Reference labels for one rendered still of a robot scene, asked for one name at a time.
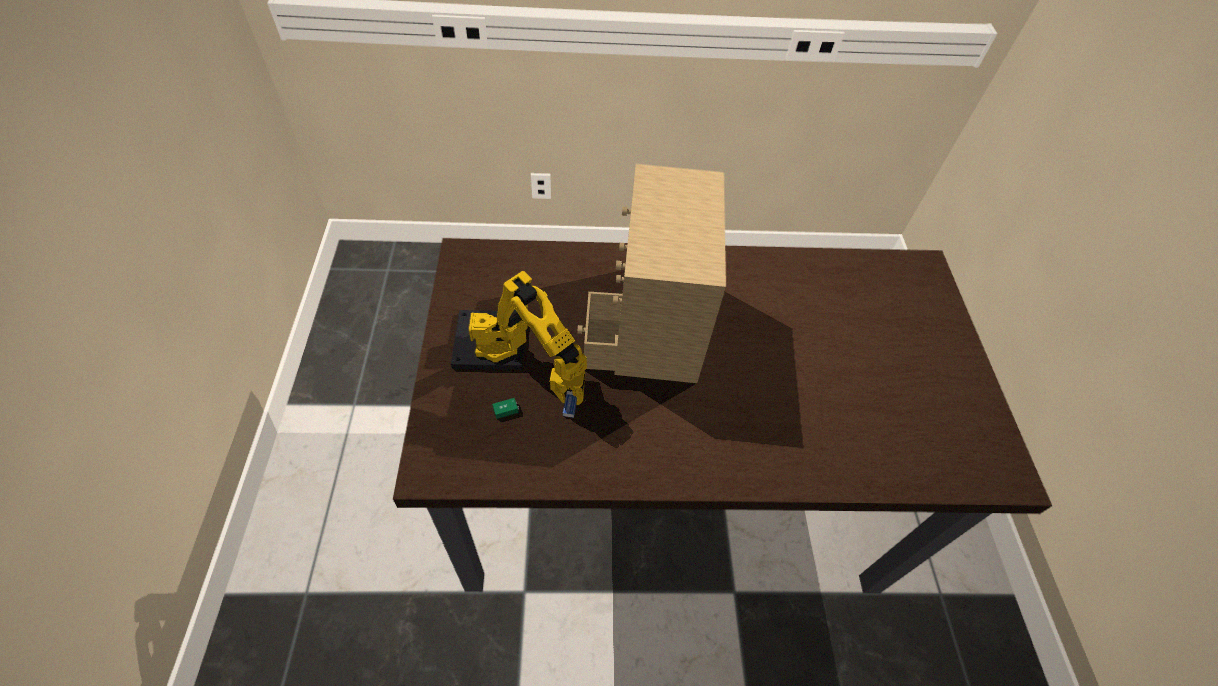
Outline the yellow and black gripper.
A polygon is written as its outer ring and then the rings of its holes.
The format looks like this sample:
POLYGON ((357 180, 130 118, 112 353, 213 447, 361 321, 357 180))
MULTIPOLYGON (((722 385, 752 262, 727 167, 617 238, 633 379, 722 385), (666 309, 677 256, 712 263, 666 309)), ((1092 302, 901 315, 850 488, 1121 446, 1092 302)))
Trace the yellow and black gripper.
POLYGON ((555 368, 552 368, 551 370, 551 390, 561 401, 561 403, 565 403, 565 392, 572 391, 572 396, 576 395, 580 396, 580 397, 576 396, 577 398, 576 405, 581 405, 583 402, 585 370, 581 373, 581 375, 575 377, 570 380, 561 379, 561 377, 559 377, 554 370, 555 368))

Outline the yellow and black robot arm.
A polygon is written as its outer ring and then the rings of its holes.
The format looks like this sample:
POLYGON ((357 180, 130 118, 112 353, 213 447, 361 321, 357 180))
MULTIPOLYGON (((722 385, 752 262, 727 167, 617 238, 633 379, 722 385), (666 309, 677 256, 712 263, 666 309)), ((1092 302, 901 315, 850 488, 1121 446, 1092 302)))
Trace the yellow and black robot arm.
POLYGON ((476 340, 476 357, 498 362, 516 355, 516 348, 526 342, 526 329, 530 327, 547 355, 555 356, 555 373, 561 379, 570 380, 581 375, 587 369, 587 357, 579 344, 572 344, 575 339, 555 316, 548 295, 540 288, 531 286, 531 280, 523 271, 504 283, 497 317, 473 313, 471 331, 476 340), (533 299, 540 303, 541 319, 527 311, 527 303, 533 299), (554 331, 554 339, 547 327, 554 331), (504 341, 496 341, 496 338, 504 341))

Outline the wooden chest of drawers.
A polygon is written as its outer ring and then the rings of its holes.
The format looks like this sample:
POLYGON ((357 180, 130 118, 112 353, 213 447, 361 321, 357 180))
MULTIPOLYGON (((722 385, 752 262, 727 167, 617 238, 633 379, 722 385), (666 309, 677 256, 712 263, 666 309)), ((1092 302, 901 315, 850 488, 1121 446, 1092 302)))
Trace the wooden chest of drawers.
POLYGON ((723 172, 636 164, 614 375, 698 383, 725 288, 723 172))

